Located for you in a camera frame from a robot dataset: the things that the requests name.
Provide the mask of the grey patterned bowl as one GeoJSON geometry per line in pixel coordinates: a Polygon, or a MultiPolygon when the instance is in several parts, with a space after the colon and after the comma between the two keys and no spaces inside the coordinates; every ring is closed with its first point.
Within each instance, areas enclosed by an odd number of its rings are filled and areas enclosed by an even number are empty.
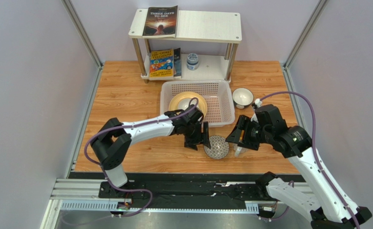
{"type": "Polygon", "coordinates": [[[213,135],[209,137],[211,148],[204,146],[206,155],[212,159],[223,159],[230,151],[229,143],[226,142],[225,138],[219,135],[213,135]]]}

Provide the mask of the yellow plate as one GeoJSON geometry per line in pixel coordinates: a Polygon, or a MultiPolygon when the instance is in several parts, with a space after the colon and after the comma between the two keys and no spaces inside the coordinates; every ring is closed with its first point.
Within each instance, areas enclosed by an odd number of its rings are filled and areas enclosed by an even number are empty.
{"type": "Polygon", "coordinates": [[[174,96],[169,103],[169,106],[168,106],[169,111],[178,110],[176,106],[177,106],[178,102],[183,98],[196,99],[197,100],[197,108],[203,113],[204,116],[207,115],[208,105],[206,103],[206,100],[201,95],[199,95],[198,93],[195,93],[195,92],[182,92],[182,93],[179,93],[176,96],[174,96]]]}

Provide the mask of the white plastic basket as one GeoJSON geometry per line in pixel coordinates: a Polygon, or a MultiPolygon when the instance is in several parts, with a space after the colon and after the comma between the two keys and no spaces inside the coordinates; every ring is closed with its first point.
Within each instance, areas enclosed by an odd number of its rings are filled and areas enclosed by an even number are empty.
{"type": "Polygon", "coordinates": [[[235,121],[235,108],[229,83],[224,80],[168,81],[160,93],[160,113],[169,111],[170,101],[182,92],[194,92],[207,103],[204,121],[209,127],[223,127],[235,121]]]}

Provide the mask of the white striped bowl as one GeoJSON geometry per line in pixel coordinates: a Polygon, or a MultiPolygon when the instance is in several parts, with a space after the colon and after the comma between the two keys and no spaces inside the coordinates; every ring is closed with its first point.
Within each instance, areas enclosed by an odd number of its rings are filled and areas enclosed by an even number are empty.
{"type": "Polygon", "coordinates": [[[190,105],[196,105],[197,100],[193,98],[183,98],[177,104],[177,109],[186,110],[190,105]]]}

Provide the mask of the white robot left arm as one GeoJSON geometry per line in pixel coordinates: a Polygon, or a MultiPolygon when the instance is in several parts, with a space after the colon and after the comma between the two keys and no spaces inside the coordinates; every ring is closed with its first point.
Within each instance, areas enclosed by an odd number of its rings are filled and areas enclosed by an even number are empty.
{"type": "Polygon", "coordinates": [[[130,146],[156,137],[183,135],[184,147],[197,150],[198,145],[211,148],[208,122],[196,106],[164,112],[162,115],[138,122],[109,119],[102,129],[86,143],[97,157],[105,177],[113,187],[120,188],[128,181],[123,161],[130,146]]]}

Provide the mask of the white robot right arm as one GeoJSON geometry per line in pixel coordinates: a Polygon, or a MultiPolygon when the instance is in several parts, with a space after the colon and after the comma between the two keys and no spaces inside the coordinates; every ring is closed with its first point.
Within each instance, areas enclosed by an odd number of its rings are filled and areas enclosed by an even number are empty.
{"type": "Polygon", "coordinates": [[[372,218],[367,207],[358,206],[346,195],[313,149],[314,143],[300,126],[288,127],[279,109],[264,105],[252,118],[241,115],[226,142],[258,150],[269,144],[300,172],[312,192],[310,197],[286,184],[279,176],[267,172],[256,180],[261,191],[281,200],[301,214],[313,229],[356,229],[372,218]]]}

